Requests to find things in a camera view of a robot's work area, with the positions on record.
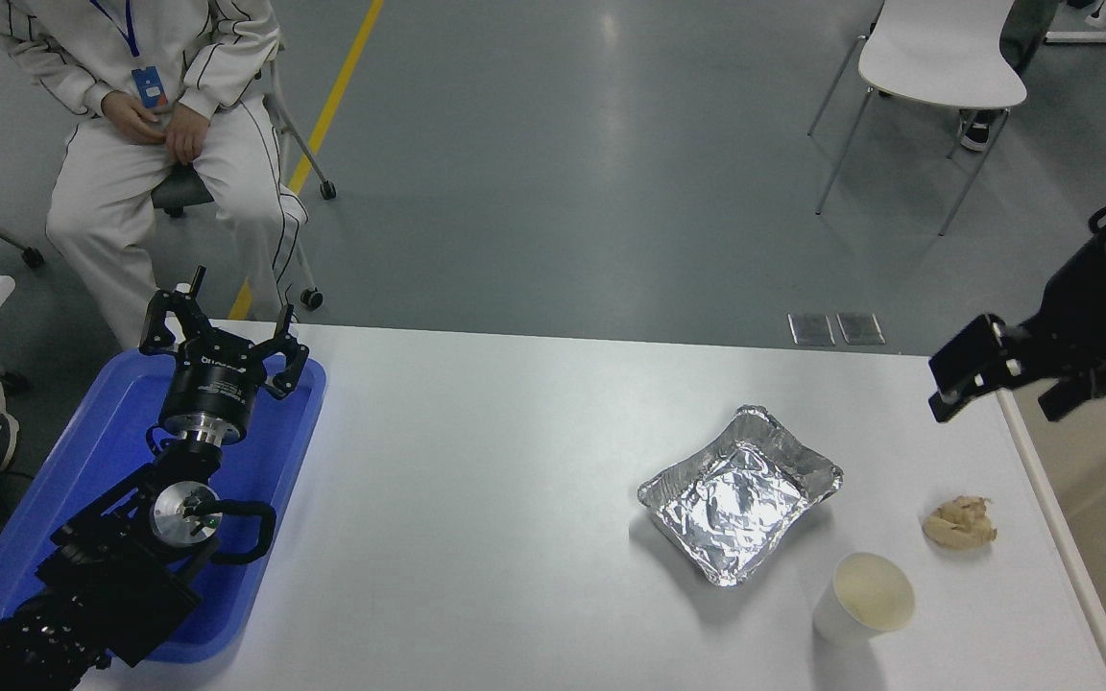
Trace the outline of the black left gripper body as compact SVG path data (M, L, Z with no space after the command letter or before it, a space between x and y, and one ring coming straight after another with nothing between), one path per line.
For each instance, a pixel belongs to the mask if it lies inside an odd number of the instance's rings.
M176 350L173 383L161 404L158 423L179 429L182 420L204 415L219 418L232 429L249 428L264 377L263 357L254 353L252 341L184 342Z

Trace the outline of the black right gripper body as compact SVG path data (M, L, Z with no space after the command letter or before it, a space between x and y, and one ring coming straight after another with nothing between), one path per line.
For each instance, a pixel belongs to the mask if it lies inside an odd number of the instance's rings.
M1093 235L1048 280L1027 336L1042 379L1106 380L1106 235Z

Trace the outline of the person's right hand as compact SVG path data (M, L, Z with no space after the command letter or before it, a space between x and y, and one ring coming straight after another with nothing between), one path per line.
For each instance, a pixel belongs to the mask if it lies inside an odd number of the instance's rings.
M165 140L158 115L129 93L113 90L102 97L100 107L104 117L132 143L158 145Z

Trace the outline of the person's left hand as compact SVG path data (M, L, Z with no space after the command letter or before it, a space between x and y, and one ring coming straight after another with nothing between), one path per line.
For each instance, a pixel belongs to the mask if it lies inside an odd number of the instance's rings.
M210 119L197 109L184 104L173 108L170 122L165 128L165 149L173 160L180 165L192 165L201 157Z

